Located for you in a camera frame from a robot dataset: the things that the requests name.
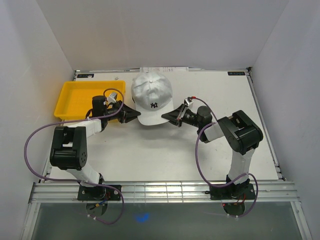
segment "white wall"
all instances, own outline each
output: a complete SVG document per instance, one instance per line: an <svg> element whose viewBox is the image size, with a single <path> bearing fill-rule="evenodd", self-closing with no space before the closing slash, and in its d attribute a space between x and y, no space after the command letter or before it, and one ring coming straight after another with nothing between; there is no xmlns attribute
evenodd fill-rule
<svg viewBox="0 0 320 240"><path fill-rule="evenodd" d="M37 0L75 70L253 66L288 0Z"/></svg>
<svg viewBox="0 0 320 240"><path fill-rule="evenodd" d="M320 1L290 0L253 67L254 89L283 175L320 239Z"/></svg>
<svg viewBox="0 0 320 240"><path fill-rule="evenodd" d="M0 33L0 239L15 240L35 180L23 159L25 140L55 121L59 92L73 70L35 0L0 0ZM36 136L28 152L38 172L49 151L49 132Z"/></svg>

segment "black label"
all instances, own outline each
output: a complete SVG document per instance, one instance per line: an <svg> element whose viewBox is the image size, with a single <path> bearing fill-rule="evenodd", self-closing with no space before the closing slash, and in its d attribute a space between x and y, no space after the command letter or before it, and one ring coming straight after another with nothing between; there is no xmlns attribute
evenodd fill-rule
<svg viewBox="0 0 320 240"><path fill-rule="evenodd" d="M229 76L245 76L246 73L244 71L228 71Z"/></svg>
<svg viewBox="0 0 320 240"><path fill-rule="evenodd" d="M87 79L87 78L93 78L94 74L78 74L76 76L77 79Z"/></svg>

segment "orange plastic tray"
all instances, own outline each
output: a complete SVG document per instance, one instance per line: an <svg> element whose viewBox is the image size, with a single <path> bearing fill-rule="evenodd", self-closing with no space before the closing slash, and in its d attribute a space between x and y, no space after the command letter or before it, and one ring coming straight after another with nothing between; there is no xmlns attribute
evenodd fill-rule
<svg viewBox="0 0 320 240"><path fill-rule="evenodd" d="M84 119L86 113L92 108L92 97L103 95L108 88L118 89L125 94L124 81L67 81L63 84L58 102L55 106L54 116L62 120ZM117 100L123 100L118 94Z"/></svg>

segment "baseball cap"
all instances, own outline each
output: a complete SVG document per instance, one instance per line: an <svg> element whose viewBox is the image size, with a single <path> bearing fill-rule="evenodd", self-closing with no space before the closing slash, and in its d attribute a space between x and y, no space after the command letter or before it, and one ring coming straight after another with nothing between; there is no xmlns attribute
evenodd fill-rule
<svg viewBox="0 0 320 240"><path fill-rule="evenodd" d="M131 86L135 109L141 113L138 120L142 125L151 126L168 122L161 117L174 110L173 92L170 81L158 72L140 73Z"/></svg>

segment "new york yankees logo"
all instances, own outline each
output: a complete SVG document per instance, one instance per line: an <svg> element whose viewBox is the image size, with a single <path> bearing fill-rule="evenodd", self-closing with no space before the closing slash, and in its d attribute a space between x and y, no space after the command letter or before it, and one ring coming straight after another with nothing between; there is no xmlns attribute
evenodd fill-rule
<svg viewBox="0 0 320 240"><path fill-rule="evenodd" d="M155 102L155 103L151 103L151 108L154 108L154 109L155 109L155 108L157 108L157 107L158 107L158 103L156 103L156 102Z"/></svg>

